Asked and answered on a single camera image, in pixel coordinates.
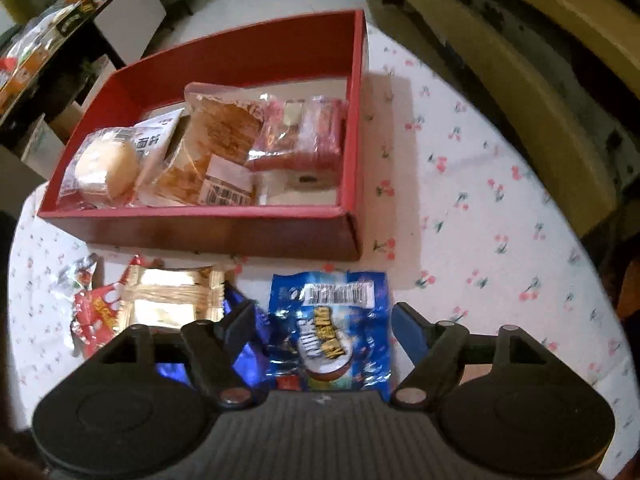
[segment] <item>red box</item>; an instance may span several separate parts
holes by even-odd
[[[294,16],[235,28],[147,57],[113,73],[76,127],[38,215],[97,244],[211,253],[357,260],[361,243],[358,161],[360,83],[366,24],[361,10]],[[347,78],[344,164],[335,206],[185,206],[56,209],[65,168],[84,138],[131,126],[184,100],[190,82],[241,88]]]

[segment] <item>ribbed gray surface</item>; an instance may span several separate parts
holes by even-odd
[[[147,480],[488,480],[447,447],[427,416],[388,407],[375,392],[271,392],[222,415],[191,456]],[[600,478],[595,472],[572,480]]]

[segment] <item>gold wrapped candy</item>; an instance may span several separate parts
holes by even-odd
[[[118,312],[123,330],[134,323],[180,328],[197,319],[224,316],[224,272],[216,267],[149,269],[129,267]]]

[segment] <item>tablecloth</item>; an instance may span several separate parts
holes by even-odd
[[[168,266],[220,262],[266,307],[272,275],[307,269],[388,273],[395,301],[472,333],[523,327],[609,401],[616,433],[600,467],[615,476],[638,449],[640,405],[625,337],[594,267],[523,158],[428,66],[368,27],[369,73],[361,104],[364,250],[356,264],[94,248],[36,216],[44,188],[25,202],[10,259],[9,319],[18,414],[80,360],[65,346],[70,306],[50,278],[97,250],[105,282],[132,254]],[[394,342],[394,379],[412,364]]]

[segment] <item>round table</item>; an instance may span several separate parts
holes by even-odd
[[[132,254],[167,266],[222,263],[267,307],[273,274],[384,270],[395,301],[472,333],[523,327],[612,405],[616,434],[600,467],[615,476],[638,450],[640,406],[630,353],[593,264],[523,158],[471,104],[403,47],[369,26],[363,82],[364,250],[356,264],[169,253],[84,242],[36,216],[44,187],[25,202],[10,257],[9,320],[15,415],[28,425],[38,400],[75,369],[66,341],[70,305],[50,277],[97,251],[104,282]],[[412,364],[395,344],[395,380]]]

